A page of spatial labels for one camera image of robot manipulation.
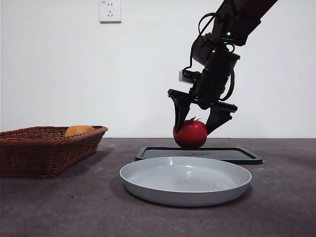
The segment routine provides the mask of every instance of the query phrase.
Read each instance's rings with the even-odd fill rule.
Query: tomato
[[[173,127],[173,137],[180,147],[196,149],[205,144],[207,139],[207,128],[201,121],[194,119],[185,120],[178,133],[176,133],[175,127]]]

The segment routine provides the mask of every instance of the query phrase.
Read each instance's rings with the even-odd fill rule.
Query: woven basket
[[[96,153],[108,130],[93,126],[91,132],[65,137],[68,127],[29,127],[0,132],[0,176],[58,176],[73,164]]]

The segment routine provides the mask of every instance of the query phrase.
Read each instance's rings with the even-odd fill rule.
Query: wall socket
[[[121,0],[101,0],[99,2],[100,23],[122,22]]]

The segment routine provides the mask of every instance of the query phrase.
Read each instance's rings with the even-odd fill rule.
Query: black tray
[[[206,147],[186,150],[178,147],[142,147],[136,160],[155,157],[201,157],[234,164],[262,164],[262,158],[239,147]]]

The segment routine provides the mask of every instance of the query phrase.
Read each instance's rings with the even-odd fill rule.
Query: gray table
[[[1,237],[313,237],[316,139],[209,139],[264,158],[239,199],[206,208],[153,204],[129,194],[119,169],[142,146],[173,139],[103,139],[98,153],[53,179],[1,179]]]

